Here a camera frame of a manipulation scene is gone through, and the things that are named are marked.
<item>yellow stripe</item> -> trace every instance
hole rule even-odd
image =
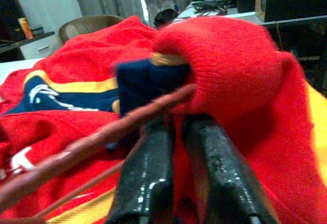
[[[35,76],[41,77],[52,89],[57,92],[100,93],[118,88],[116,78],[99,82],[71,82],[58,84],[53,82],[43,70],[36,70],[29,73],[24,80],[24,84]]]
[[[327,99],[309,84],[311,119],[314,124],[313,141],[319,173],[327,186]]]
[[[52,224],[92,224],[107,216],[112,205],[115,189],[111,189],[97,198],[70,209],[50,220]]]
[[[155,66],[179,66],[188,64],[184,57],[179,55],[166,55],[157,52],[152,53],[151,63]]]

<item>black clamp jaw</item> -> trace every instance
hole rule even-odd
[[[199,223],[280,223],[250,166],[211,117],[185,117],[182,136]],[[173,216],[172,126],[155,119],[144,126],[141,140],[123,166],[106,224],[180,223]]]

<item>decorative pillow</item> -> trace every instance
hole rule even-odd
[[[154,27],[154,18],[162,10],[174,9],[173,0],[145,0],[149,11],[150,26]]]

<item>brown plastic chair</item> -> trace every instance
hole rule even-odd
[[[122,17],[114,15],[84,16],[61,26],[59,37],[62,44],[65,44],[67,40],[77,35],[93,33],[97,30],[115,25],[122,20],[124,20]]]

